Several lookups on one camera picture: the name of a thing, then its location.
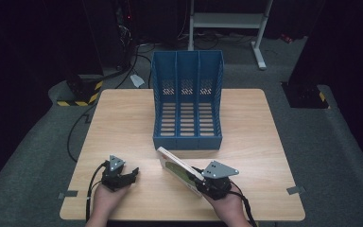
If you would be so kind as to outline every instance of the yellow and black hazard tape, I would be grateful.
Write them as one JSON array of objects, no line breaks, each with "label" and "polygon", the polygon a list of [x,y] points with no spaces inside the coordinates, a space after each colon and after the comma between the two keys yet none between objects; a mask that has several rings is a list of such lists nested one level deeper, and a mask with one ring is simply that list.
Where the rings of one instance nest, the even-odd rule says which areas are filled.
[{"label": "yellow and black hazard tape", "polygon": [[57,100],[59,106],[89,106],[93,105],[98,98],[99,90],[102,87],[103,81],[96,84],[94,92],[91,94],[90,98],[86,100]]}]

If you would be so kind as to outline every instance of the white metal stand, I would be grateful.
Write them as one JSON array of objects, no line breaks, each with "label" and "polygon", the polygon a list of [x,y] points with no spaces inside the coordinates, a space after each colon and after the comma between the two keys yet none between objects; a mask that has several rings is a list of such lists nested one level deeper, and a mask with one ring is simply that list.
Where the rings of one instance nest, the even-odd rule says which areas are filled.
[{"label": "white metal stand", "polygon": [[264,58],[262,57],[259,45],[264,35],[267,25],[270,8],[273,0],[268,0],[264,13],[195,13],[194,1],[191,0],[190,9],[190,30],[188,50],[194,50],[194,27],[232,27],[232,28],[257,28],[258,34],[256,41],[251,42],[252,50],[261,70],[267,69]]}]

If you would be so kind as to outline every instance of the flat panel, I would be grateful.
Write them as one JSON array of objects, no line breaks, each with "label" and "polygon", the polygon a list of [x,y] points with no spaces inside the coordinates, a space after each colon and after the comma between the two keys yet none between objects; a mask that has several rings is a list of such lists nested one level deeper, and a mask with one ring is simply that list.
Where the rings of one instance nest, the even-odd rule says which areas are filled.
[{"label": "flat panel", "polygon": [[262,13],[195,13],[194,27],[259,28]]}]

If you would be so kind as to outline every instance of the black cable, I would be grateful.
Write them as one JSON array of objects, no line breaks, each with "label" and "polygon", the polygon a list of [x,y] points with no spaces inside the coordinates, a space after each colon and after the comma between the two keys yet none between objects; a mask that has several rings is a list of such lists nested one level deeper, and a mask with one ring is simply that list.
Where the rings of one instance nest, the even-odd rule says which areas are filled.
[{"label": "black cable", "polygon": [[91,206],[91,194],[93,194],[93,182],[95,179],[96,173],[101,169],[101,167],[106,166],[109,161],[105,161],[99,167],[96,169],[96,171],[93,174],[93,177],[91,178],[90,185],[88,186],[88,192],[87,192],[87,201],[85,205],[85,221],[87,222],[90,219],[90,206]]},{"label": "black cable", "polygon": [[233,194],[233,195],[236,195],[238,197],[241,198],[241,200],[243,201],[244,203],[244,207],[246,208],[246,213],[247,213],[247,217],[249,218],[250,220],[250,224],[252,225],[252,227],[257,227],[256,225],[256,222],[254,220],[254,217],[252,216],[252,213],[251,213],[251,207],[250,207],[250,204],[249,204],[249,200],[243,195],[243,192],[241,191],[241,189],[237,186],[237,184],[235,184],[234,182],[230,181],[230,183],[234,184],[235,187],[237,187],[237,189],[240,191],[240,193],[236,193],[236,192],[233,192],[233,191],[228,191],[227,193],[229,194]]},{"label": "black cable", "polygon": [[180,36],[182,35],[182,33],[184,32],[184,27],[185,27],[185,24],[187,22],[187,14],[188,14],[188,1],[185,1],[185,13],[184,13],[184,20],[183,20],[183,23],[182,23],[182,27],[181,27],[181,32],[179,33],[178,35],[178,39],[180,38]]},{"label": "black cable", "polygon": [[101,183],[102,181],[99,181],[97,183],[94,183],[93,188],[96,187],[97,184]]},{"label": "black cable", "polygon": [[[147,58],[146,56],[144,56],[144,55],[137,55],[138,57],[141,57],[141,58],[143,58],[143,59],[146,59],[148,62],[149,62],[149,67],[150,67],[150,65],[151,65],[151,60],[149,59],[149,58]],[[151,70],[149,69],[149,76],[148,76],[148,89],[150,88],[150,83],[151,83],[151,74],[152,74],[152,72],[151,72]]]},{"label": "black cable", "polygon": [[151,52],[152,50],[154,50],[156,48],[156,44],[152,44],[152,48],[150,48],[149,50],[143,51],[143,52],[138,52],[139,54],[146,54],[148,52]]},{"label": "black cable", "polygon": [[132,72],[133,72],[135,75],[138,75],[137,70],[135,70],[134,68],[132,69]]},{"label": "black cable", "polygon": [[219,38],[216,35],[213,35],[213,37],[214,38],[212,40],[209,40],[207,36],[199,37],[199,39],[204,41],[204,42],[213,42],[213,41],[215,41],[215,44],[213,44],[211,47],[203,48],[203,47],[200,47],[200,46],[198,46],[196,44],[194,44],[194,47],[196,47],[198,49],[201,49],[201,50],[210,50],[210,49],[215,48],[219,44]]},{"label": "black cable", "polygon": [[137,53],[138,53],[138,48],[139,48],[139,46],[137,46],[137,48],[135,49],[135,58],[134,58],[134,63],[132,64],[132,66],[131,66],[131,69],[128,71],[128,73],[126,74],[126,76],[123,78],[123,80],[122,81],[120,81],[120,83],[114,88],[114,89],[117,89],[117,88],[119,88],[125,81],[126,81],[126,78],[128,78],[129,77],[129,75],[130,75],[130,73],[131,73],[131,71],[134,69],[134,66],[135,66],[135,63],[137,62],[137,58],[138,58],[138,55],[137,55]]},{"label": "black cable", "polygon": [[83,79],[83,81],[85,81],[85,82],[100,82],[100,81],[103,81],[105,79],[111,79],[111,78],[115,78],[117,76],[121,76],[124,73],[126,73],[126,71],[128,71],[129,69],[130,69],[130,65],[127,65],[124,69],[122,69],[121,71],[118,71],[116,73],[112,73],[112,74],[109,74],[107,76],[97,78],[97,79]]},{"label": "black cable", "polygon": [[70,138],[72,136],[73,130],[75,129],[76,124],[78,123],[78,121],[81,119],[81,117],[85,116],[85,123],[90,123],[90,116],[86,113],[88,113],[93,107],[96,106],[96,103],[94,105],[92,105],[90,108],[88,108],[87,111],[85,111],[79,118],[78,120],[75,122],[75,124],[73,124],[72,129],[69,131],[69,134],[67,135],[67,154],[69,154],[69,157],[76,163],[78,160],[73,157],[72,153],[70,152]]}]

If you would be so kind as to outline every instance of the forearm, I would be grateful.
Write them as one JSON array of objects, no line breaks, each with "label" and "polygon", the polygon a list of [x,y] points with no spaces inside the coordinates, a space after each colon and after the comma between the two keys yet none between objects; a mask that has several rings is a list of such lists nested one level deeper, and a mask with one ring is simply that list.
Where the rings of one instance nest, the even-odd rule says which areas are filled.
[{"label": "forearm", "polygon": [[108,222],[108,215],[104,214],[91,214],[90,219],[87,221],[85,227],[106,227]]},{"label": "forearm", "polygon": [[228,227],[252,227],[245,219],[235,219],[225,223],[228,225]]}]

